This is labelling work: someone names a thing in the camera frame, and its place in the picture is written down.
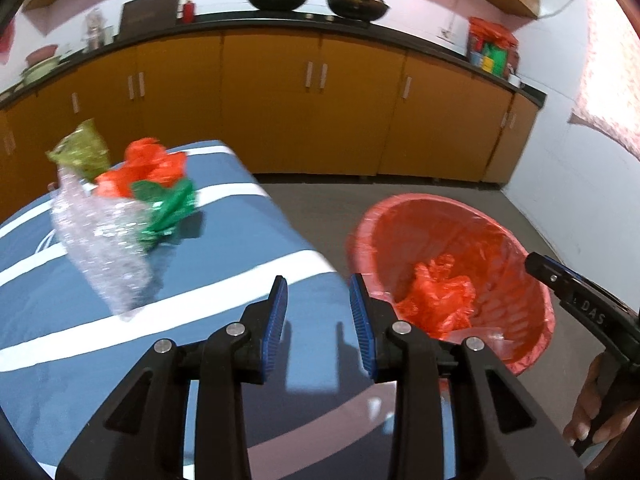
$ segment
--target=red bag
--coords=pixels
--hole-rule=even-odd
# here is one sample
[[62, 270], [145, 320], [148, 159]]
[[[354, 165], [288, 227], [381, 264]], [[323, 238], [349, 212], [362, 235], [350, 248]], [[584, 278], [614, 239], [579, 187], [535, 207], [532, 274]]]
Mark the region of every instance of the red bag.
[[409, 294], [396, 304], [402, 319], [437, 339], [471, 327], [476, 290], [468, 276], [449, 277], [455, 262], [451, 254], [441, 254], [428, 266], [417, 264]]
[[508, 28], [499, 23], [488, 22], [482, 18], [469, 18], [469, 35], [476, 36], [483, 41], [489, 41], [505, 50], [515, 49], [518, 46], [518, 40]]
[[130, 184], [149, 180], [164, 187], [172, 187], [185, 177], [187, 154], [167, 153], [157, 139], [145, 137], [132, 142], [124, 153], [124, 164], [117, 170], [109, 170], [95, 180], [95, 193], [110, 198], [132, 198]]

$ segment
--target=metal screw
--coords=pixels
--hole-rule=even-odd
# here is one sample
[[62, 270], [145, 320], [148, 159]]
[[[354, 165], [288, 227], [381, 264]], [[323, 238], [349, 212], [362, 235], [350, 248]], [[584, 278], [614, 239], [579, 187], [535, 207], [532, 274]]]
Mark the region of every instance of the metal screw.
[[174, 344], [168, 339], [159, 339], [154, 344], [154, 350], [159, 354], [166, 354], [173, 346]]
[[411, 325], [406, 321], [396, 321], [395, 323], [393, 323], [393, 325], [391, 325], [391, 328], [397, 334], [408, 334], [409, 332], [411, 332]]
[[242, 323], [232, 323], [227, 325], [226, 333], [232, 336], [242, 335], [244, 333], [244, 325]]
[[466, 340], [466, 345], [474, 352], [478, 352], [484, 348], [484, 341], [479, 337], [470, 337]]

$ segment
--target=electric outlet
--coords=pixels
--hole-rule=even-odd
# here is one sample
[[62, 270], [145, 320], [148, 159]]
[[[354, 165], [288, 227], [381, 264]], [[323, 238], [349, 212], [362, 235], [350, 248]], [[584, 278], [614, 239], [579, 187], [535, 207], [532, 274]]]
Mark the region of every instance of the electric outlet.
[[447, 30], [446, 28], [441, 28], [440, 29], [440, 34], [438, 35], [438, 37], [442, 38], [445, 41], [449, 41], [449, 43], [453, 43], [453, 39], [454, 39], [454, 34], [453, 32], [451, 32], [450, 30]]

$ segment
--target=orange cabinet door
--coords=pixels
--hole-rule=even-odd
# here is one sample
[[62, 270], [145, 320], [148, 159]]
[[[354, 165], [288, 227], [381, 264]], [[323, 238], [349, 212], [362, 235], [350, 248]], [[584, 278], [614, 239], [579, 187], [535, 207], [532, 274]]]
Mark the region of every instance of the orange cabinet door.
[[397, 48], [322, 37], [315, 119], [299, 141], [303, 173], [376, 174], [404, 59]]
[[538, 107], [526, 97], [516, 94], [494, 154], [482, 180], [506, 184], [515, 170], [529, 139]]
[[152, 41], [137, 50], [135, 85], [146, 134], [167, 147], [219, 139], [220, 35]]
[[69, 72], [37, 92], [38, 114], [42, 130], [38, 137], [43, 147], [52, 150], [57, 143], [76, 129], [86, 117], [78, 100], [78, 72]]
[[56, 165], [49, 161], [46, 151], [52, 150], [61, 137], [50, 134], [44, 109], [40, 98], [31, 94], [6, 110], [15, 145], [12, 164], [17, 164], [22, 183], [20, 207], [47, 193], [47, 186], [58, 180]]
[[417, 54], [404, 72], [379, 173], [478, 182], [511, 93]]
[[222, 53], [222, 135], [253, 173], [301, 173], [300, 145], [315, 134], [319, 34], [227, 32]]
[[143, 127], [136, 48], [99, 57], [78, 68], [81, 114], [93, 118], [109, 147], [111, 162], [121, 162], [130, 142], [146, 137]]
[[15, 156], [14, 134], [0, 110], [0, 224], [29, 203]]

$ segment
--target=black countertop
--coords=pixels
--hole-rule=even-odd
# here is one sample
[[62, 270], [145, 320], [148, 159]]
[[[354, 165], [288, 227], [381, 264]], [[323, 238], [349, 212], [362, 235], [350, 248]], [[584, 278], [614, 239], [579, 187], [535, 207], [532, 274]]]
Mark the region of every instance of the black countertop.
[[392, 28], [382, 27], [381, 25], [375, 25], [373, 23], [358, 22], [356, 20], [346, 20], [338, 16], [327, 16], [325, 14], [238, 10], [234, 12], [199, 14], [196, 16], [196, 20], [189, 25], [178, 24], [175, 27], [147, 34], [140, 34], [139, 36], [130, 38], [126, 41], [117, 41], [116, 37], [116, 41], [114, 41], [114, 43], [104, 46], [98, 50], [87, 53], [76, 52], [66, 58], [59, 67], [43, 78], [38, 79], [36, 82], [23, 86], [19, 90], [13, 92], [11, 92], [11, 89], [8, 89], [10, 94], [5, 99], [0, 100], [0, 109], [6, 108], [21, 97], [37, 91], [38, 88], [46, 85], [47, 82], [52, 81], [69, 70], [73, 70], [82, 63], [99, 56], [104, 56], [105, 54], [114, 52], [121, 48], [133, 46], [138, 43], [144, 43], [145, 41], [156, 40], [158, 38], [175, 36], [177, 34], [245, 27], [309, 28], [377, 41], [388, 44], [389, 46], [406, 48], [407, 50], [419, 52], [421, 54], [426, 54], [427, 56], [433, 56], [450, 62], [511, 92], [517, 92], [523, 95], [539, 108], [543, 107], [546, 99], [546, 94], [536, 88], [528, 85], [524, 85], [523, 88], [517, 88], [509, 84], [504, 79], [471, 65], [471, 63], [469, 63], [468, 60], [466, 60], [466, 57], [462, 54], [458, 54], [457, 52], [449, 50], [448, 48], [431, 41], [424, 40], [423, 38], [418, 38], [411, 34], [393, 30]]

